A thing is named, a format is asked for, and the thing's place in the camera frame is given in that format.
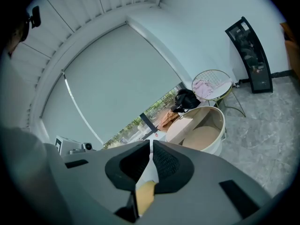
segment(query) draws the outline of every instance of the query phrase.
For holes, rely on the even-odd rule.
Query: roller blind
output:
[[[107,142],[181,82],[160,54],[127,25],[88,46],[71,62],[65,74],[78,107],[103,142]],[[46,129],[50,127],[50,120],[51,126],[55,126],[62,119],[53,122],[50,110],[57,113],[56,109],[61,109],[59,114],[62,114],[72,109],[74,118],[71,115],[64,118],[59,125],[64,134],[59,134],[66,134],[71,139],[80,137],[80,141],[90,136],[98,143],[74,111],[67,88],[56,88],[65,86],[61,80],[55,85],[44,111],[44,114],[49,113],[48,118],[44,119]],[[60,107],[55,101],[60,99],[72,108]]]
[[[53,144],[58,135],[81,143],[92,143],[96,150],[103,147],[79,115],[63,76],[59,78],[48,98],[42,120]]]

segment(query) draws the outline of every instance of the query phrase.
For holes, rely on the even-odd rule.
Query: gray floor tile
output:
[[[275,196],[282,190],[288,188],[293,178],[294,169],[286,163],[275,160],[270,177],[263,187],[271,196]]]
[[[273,93],[253,94],[249,83],[233,88],[246,113],[225,108],[227,139],[221,157],[255,179],[272,196],[289,186],[300,160],[300,86],[273,79]],[[235,97],[227,106],[239,108]]]

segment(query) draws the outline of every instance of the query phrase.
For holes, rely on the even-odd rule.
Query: baseboard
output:
[[[293,70],[286,70],[278,73],[272,73],[271,77],[272,78],[278,78],[278,77],[288,77],[288,76],[293,76],[294,71]]]
[[[287,77],[287,76],[294,76],[294,71],[293,70],[286,70],[286,71],[271,74],[271,78]],[[249,83],[249,82],[250,82],[249,78],[239,80],[239,84]]]

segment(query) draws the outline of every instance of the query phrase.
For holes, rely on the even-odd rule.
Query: black display stand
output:
[[[253,93],[273,92],[270,68],[262,44],[245,17],[226,31],[246,67]]]

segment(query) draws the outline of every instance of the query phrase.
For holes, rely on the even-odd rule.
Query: window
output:
[[[124,144],[137,142],[149,132],[151,132],[151,129],[139,116],[106,142],[103,148],[114,148]]]
[[[180,89],[185,88],[183,83],[180,83],[161,99],[155,102],[144,113],[134,119],[108,142],[104,144],[104,149],[122,146],[124,144],[137,142],[146,139],[152,133],[157,132],[157,126],[161,119],[174,105],[174,98]]]
[[[180,86],[176,86],[144,112],[155,127],[159,125],[162,118],[174,105],[174,98],[180,89]]]

